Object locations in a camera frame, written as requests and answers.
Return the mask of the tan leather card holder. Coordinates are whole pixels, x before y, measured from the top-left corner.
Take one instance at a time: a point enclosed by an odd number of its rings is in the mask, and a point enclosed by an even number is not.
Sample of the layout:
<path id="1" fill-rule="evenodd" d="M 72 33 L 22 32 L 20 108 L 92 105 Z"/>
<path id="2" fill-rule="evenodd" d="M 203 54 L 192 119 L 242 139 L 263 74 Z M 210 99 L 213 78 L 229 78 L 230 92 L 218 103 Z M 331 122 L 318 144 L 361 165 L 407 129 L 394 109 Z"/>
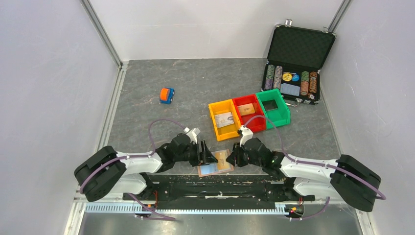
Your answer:
<path id="1" fill-rule="evenodd" d="M 198 166 L 197 167 L 197 169 L 198 169 L 198 176 L 199 177 L 206 177 L 206 176 L 210 176 L 210 175 L 218 175 L 220 173 L 231 172 L 231 171 L 218 172 L 216 166 L 217 166 L 217 163 L 212 163 L 212 164 Z"/>

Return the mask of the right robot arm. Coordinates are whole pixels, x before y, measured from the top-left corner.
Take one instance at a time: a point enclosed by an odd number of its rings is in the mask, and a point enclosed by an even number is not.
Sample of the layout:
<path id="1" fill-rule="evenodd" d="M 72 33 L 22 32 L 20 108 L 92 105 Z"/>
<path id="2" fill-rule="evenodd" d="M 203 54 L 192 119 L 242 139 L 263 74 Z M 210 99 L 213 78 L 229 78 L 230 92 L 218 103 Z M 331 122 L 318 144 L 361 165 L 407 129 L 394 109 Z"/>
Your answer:
<path id="1" fill-rule="evenodd" d="M 285 178 L 283 195 L 342 199 L 355 209 L 371 212 L 376 200 L 385 200 L 379 190 L 381 177 L 350 155 L 338 159 L 313 160 L 272 151 L 258 138 L 236 143 L 227 162 L 237 167 L 255 165 L 276 179 Z"/>

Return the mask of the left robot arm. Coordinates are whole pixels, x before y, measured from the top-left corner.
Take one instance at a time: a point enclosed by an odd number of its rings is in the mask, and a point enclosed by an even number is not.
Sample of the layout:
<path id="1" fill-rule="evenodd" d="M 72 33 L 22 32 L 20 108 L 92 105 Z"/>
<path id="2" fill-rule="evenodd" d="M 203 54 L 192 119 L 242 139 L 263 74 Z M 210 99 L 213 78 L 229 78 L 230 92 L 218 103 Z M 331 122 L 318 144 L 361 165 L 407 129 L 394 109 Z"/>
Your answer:
<path id="1" fill-rule="evenodd" d="M 145 200 L 153 195 L 154 187 L 144 175 L 165 172 L 176 162 L 200 166 L 218 160 L 204 140 L 178 134 L 154 152 L 128 154 L 105 146 L 78 166 L 74 176 L 89 202 L 117 193 L 132 193 Z"/>

